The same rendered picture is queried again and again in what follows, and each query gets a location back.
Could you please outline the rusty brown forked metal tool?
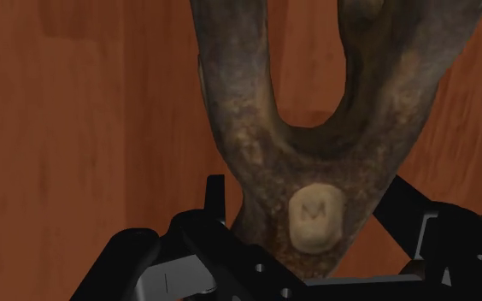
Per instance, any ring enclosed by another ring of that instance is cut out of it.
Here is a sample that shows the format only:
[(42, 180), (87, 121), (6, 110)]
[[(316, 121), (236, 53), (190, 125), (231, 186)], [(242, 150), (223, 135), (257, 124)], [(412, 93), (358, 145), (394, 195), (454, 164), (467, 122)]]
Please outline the rusty brown forked metal tool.
[(301, 279), (331, 275), (417, 141), (482, 0), (337, 0), (344, 95), (315, 127), (279, 115), (267, 0), (190, 0), (218, 151), (240, 184), (232, 231)]

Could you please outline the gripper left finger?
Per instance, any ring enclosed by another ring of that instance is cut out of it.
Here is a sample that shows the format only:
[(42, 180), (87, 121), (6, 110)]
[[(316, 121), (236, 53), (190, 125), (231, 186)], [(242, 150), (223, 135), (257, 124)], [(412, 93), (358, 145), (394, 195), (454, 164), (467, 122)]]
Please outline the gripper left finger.
[[(307, 285), (257, 245), (244, 245), (221, 223), (225, 176), (207, 178), (204, 207), (177, 214), (169, 226), (216, 282), (219, 301), (307, 301)], [(148, 228), (115, 234), (93, 263), (70, 301), (130, 301), (138, 277), (159, 258), (165, 244)]]

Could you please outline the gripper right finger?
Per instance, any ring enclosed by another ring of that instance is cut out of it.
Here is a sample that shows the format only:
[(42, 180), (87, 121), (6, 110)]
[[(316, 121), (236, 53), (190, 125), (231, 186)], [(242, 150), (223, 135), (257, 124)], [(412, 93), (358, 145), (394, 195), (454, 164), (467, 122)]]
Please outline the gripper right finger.
[(373, 214), (409, 258), (423, 264), (417, 292), (430, 300), (482, 301), (482, 215), (432, 201), (400, 176)]

